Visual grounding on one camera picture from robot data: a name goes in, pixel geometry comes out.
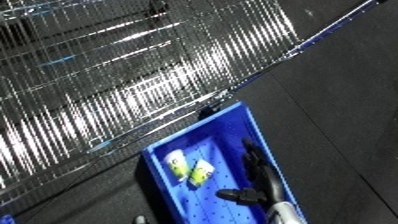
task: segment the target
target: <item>paper cup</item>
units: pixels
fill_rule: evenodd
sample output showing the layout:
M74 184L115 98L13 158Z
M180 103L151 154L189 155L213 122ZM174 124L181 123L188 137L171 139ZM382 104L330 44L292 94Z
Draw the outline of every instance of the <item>paper cup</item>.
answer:
M205 160L200 159L196 163L196 166L191 173L189 182L196 187L200 187L204 182L206 182L210 178L213 172L214 172L214 166L212 166L210 163L206 162Z
M176 149L170 152L167 154L164 160L174 176L178 178L179 182L182 182L188 178L189 167L181 149Z

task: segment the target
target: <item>metal wire rack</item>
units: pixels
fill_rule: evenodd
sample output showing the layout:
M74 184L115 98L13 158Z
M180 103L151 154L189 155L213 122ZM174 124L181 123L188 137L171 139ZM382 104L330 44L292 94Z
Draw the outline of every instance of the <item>metal wire rack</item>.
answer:
M1 203L225 99L378 3L301 40L277 0L1 2Z

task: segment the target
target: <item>blue tray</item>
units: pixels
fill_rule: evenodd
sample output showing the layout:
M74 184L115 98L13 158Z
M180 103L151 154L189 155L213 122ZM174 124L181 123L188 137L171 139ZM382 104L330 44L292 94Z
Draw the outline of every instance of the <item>blue tray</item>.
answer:
M144 150L144 158L176 223L266 223L260 206L239 206L215 195L217 190L223 188L250 186L241 159L245 152L241 142L244 137L261 146L280 172L249 109L243 103L236 103ZM184 151L191 168L199 159L212 164L215 171L210 179L199 188L191 186L188 181L178 182L164 162L164 157L175 149ZM296 206L303 217L283 175L280 175L287 200Z

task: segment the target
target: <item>robotic hand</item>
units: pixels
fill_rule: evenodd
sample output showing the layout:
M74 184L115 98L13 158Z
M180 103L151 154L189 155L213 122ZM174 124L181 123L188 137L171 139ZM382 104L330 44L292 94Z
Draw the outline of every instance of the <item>robotic hand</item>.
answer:
M251 140L243 139L242 142L246 148L243 164L252 188L222 189L217 191L217 196L239 205L259 204L267 212L269 224L303 224L294 206L285 201L283 185L275 167Z

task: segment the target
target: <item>black floor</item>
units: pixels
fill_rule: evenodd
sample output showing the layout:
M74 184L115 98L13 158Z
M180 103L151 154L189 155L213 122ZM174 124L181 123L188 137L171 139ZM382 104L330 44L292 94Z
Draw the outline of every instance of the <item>black floor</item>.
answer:
M310 223L398 223L397 8L374 9L233 99L251 108ZM145 169L126 160L29 223L172 223Z

